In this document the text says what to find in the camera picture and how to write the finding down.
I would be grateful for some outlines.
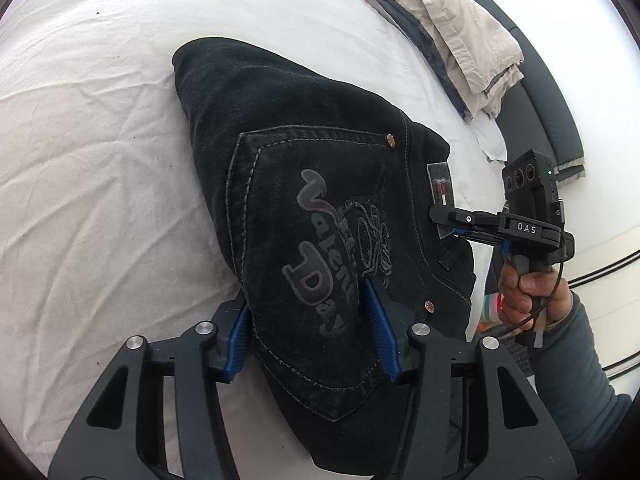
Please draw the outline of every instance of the black jeans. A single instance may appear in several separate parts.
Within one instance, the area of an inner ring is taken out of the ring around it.
[[[440,240],[428,216],[426,165],[449,145],[378,95],[239,41],[191,41],[173,63],[274,397],[317,465],[375,474],[393,457],[407,390],[384,376],[361,320],[363,277],[383,280],[415,322],[465,337],[472,253],[457,247],[443,266],[460,242]]]

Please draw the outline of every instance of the white bed sheet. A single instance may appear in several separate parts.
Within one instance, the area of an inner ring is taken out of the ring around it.
[[[172,54],[202,36],[384,96],[450,143],[459,206],[502,206],[495,122],[465,124],[361,0],[14,0],[0,22],[0,418],[43,472],[128,336],[179,335],[238,289],[173,83]],[[471,329],[490,248],[474,256]],[[315,468],[254,358],[221,402],[243,480],[344,478]]]

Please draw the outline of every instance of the gray sleeve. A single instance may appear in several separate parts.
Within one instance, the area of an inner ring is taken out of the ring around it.
[[[609,441],[632,399],[617,396],[600,367],[589,319],[577,295],[569,316],[545,332],[541,349],[529,348],[529,358],[538,395],[580,472]]]

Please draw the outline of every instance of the colorful object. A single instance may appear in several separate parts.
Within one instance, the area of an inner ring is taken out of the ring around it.
[[[480,332],[484,332],[484,330],[501,323],[498,312],[502,310],[502,299],[500,292],[488,294],[484,297],[484,305],[482,306],[480,322],[478,324],[478,330],[480,330]]]

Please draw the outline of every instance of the finger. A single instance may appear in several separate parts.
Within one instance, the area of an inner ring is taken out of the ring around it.
[[[563,278],[558,285],[558,291],[546,306],[549,319],[558,320],[565,317],[574,304],[574,297],[569,290],[569,284]]]
[[[520,289],[527,294],[538,297],[551,295],[558,280],[558,272],[532,272],[520,277]]]
[[[529,294],[525,294],[519,288],[500,288],[502,303],[507,303],[509,307],[526,314],[531,311],[532,301]]]
[[[507,288],[518,288],[518,273],[510,264],[504,264],[500,272],[500,283]]]
[[[509,320],[509,318],[507,317],[507,315],[504,312],[502,312],[502,311],[498,312],[498,318],[500,319],[500,321],[502,322],[502,324],[504,326],[507,326],[507,327],[513,326],[513,323]],[[518,335],[520,332],[522,332],[521,328],[516,328],[516,329],[511,331],[511,333],[513,333],[513,335]]]
[[[510,326],[517,325],[518,323],[520,323],[521,321],[529,317],[529,314],[523,314],[522,312],[519,312],[512,308],[505,308],[504,306],[502,306],[502,313],[506,316]],[[530,319],[521,328],[523,330],[528,330],[532,326],[533,326],[533,320]]]

